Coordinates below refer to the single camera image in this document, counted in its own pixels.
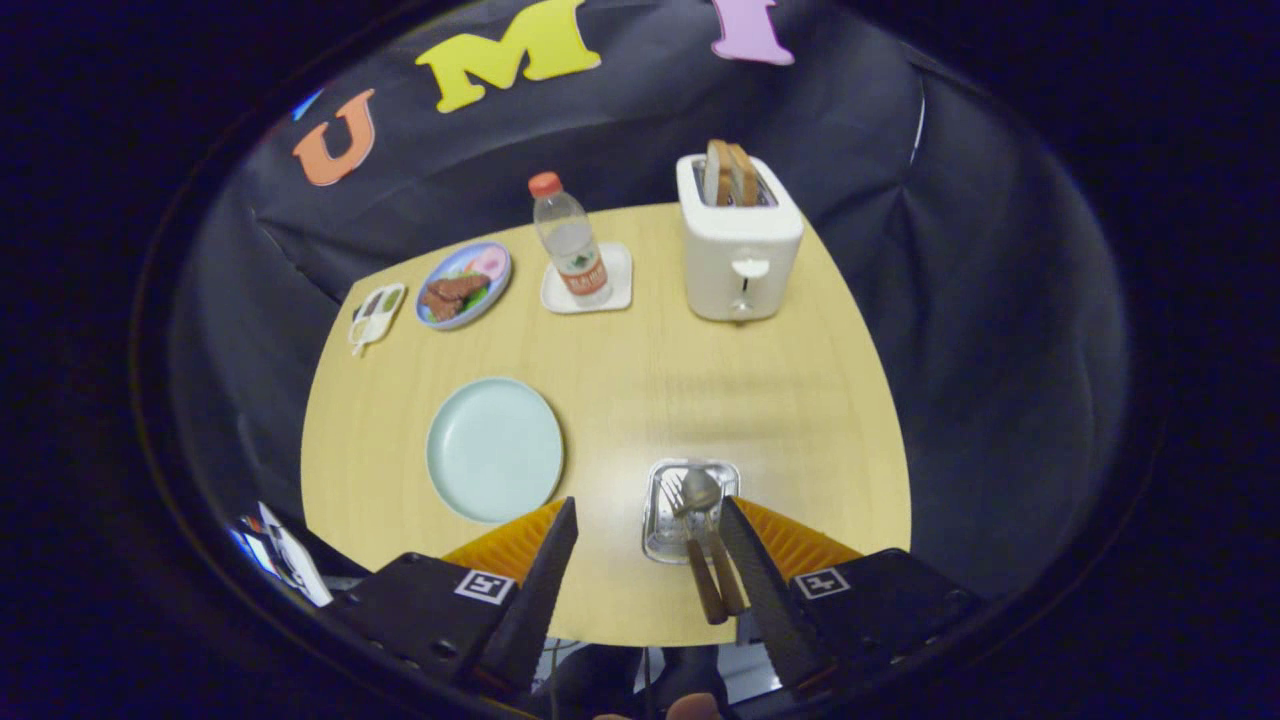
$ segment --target wooden table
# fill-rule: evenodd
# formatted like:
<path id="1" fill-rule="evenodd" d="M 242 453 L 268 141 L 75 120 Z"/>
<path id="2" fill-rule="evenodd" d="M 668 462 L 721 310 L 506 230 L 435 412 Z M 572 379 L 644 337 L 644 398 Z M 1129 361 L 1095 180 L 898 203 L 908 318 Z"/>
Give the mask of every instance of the wooden table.
<path id="1" fill-rule="evenodd" d="M 370 569 L 406 551 L 440 556 L 490 527 L 444 506 L 424 460 L 426 430 L 458 386 L 520 379 L 564 433 L 554 497 L 577 498 L 580 536 L 549 634 L 625 646 L 733 641 L 707 625 L 689 568 L 640 550 L 649 468 L 716 457 L 741 495 L 861 552 L 910 548 L 911 502 L 897 415 L 876 347 L 836 264 L 806 225 L 781 311 L 736 325 L 685 301 L 677 204 L 591 214 L 600 242 L 634 258 L 622 311 L 556 315 L 539 301 L 548 258 L 531 227 L 507 245 L 506 295 L 474 324 L 436 332 L 412 302 L 445 247 L 357 281 L 316 368 L 302 433 L 308 528 Z M 387 337 L 352 357 L 347 327 L 376 286 L 403 282 Z"/>

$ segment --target blue plate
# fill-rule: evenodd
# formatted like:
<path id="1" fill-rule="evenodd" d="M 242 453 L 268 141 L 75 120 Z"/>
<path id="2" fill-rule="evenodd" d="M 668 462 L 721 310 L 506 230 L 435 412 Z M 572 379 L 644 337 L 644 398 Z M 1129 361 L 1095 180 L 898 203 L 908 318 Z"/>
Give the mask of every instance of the blue plate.
<path id="1" fill-rule="evenodd" d="M 556 414 L 534 388 L 511 378 L 462 386 L 426 432 L 426 471 L 435 492 L 476 523 L 507 523 L 541 507 L 563 468 Z"/>
<path id="2" fill-rule="evenodd" d="M 489 288 L 483 290 L 467 299 L 462 313 L 458 313 L 443 323 L 436 322 L 436 319 L 431 316 L 430 307 L 422 302 L 422 293 L 426 292 L 426 286 L 440 278 L 465 275 L 468 273 L 484 273 L 489 275 Z M 417 311 L 417 319 L 421 320 L 424 325 L 438 331 L 461 328 L 480 315 L 484 315 L 485 311 L 498 301 L 498 297 L 502 296 L 502 291 L 507 290 L 508 281 L 511 281 L 511 252 L 507 251 L 507 246 L 500 242 L 477 242 L 475 245 L 468 245 L 453 255 L 449 255 L 443 263 L 439 264 L 439 266 L 435 268 L 435 270 L 431 272 L 430 275 L 426 275 L 425 281 L 422 281 L 422 287 L 419 288 L 413 302 Z"/>

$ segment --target wooden handle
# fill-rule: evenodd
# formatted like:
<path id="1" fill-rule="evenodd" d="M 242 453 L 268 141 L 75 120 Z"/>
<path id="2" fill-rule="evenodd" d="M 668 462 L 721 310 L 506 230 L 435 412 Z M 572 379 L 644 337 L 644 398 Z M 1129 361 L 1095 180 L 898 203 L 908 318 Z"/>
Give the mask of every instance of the wooden handle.
<path id="1" fill-rule="evenodd" d="M 690 539 L 685 542 L 685 550 L 689 552 L 689 566 L 694 570 L 698 600 L 703 601 L 703 615 L 707 615 L 709 624 L 719 625 L 724 620 L 728 620 L 728 612 L 724 611 L 724 602 L 719 597 L 719 591 L 716 589 L 716 580 L 712 579 L 712 571 L 707 568 L 707 559 L 703 557 L 703 546 L 698 544 L 698 541 Z"/>
<path id="2" fill-rule="evenodd" d="M 721 587 L 724 611 L 735 616 L 746 612 L 746 601 L 742 600 L 742 591 L 737 587 L 737 578 L 733 577 L 733 565 L 728 561 L 724 543 L 714 530 L 708 534 L 707 542 L 712 546 L 712 562 L 716 565 L 716 582 Z"/>

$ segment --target letter m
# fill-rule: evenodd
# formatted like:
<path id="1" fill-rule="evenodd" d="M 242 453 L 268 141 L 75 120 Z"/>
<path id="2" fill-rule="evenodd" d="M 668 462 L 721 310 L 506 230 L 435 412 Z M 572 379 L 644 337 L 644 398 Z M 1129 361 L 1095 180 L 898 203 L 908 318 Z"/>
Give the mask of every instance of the letter m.
<path id="1" fill-rule="evenodd" d="M 584 0 L 543 0 L 516 14 L 502 40 L 456 35 L 417 56 L 419 65 L 431 65 L 440 86 L 435 109 L 452 113 L 484 97 L 484 86 L 467 73 L 499 87 L 516 83 L 520 61 L 529 54 L 525 77 L 547 79 L 580 73 L 600 64 L 600 55 L 582 44 L 577 29 L 577 6 Z"/>

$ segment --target bottle label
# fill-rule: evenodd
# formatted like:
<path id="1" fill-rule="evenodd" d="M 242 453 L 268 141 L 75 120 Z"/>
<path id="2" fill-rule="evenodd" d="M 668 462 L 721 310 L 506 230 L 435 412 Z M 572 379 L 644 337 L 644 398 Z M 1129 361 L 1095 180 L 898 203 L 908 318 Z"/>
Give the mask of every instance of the bottle label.
<path id="1" fill-rule="evenodd" d="M 556 258 L 554 261 L 556 270 L 559 272 L 564 286 L 573 295 L 591 295 L 609 281 L 609 273 L 604 269 L 604 259 L 600 258 L 600 251 L 595 245 L 575 255 Z"/>

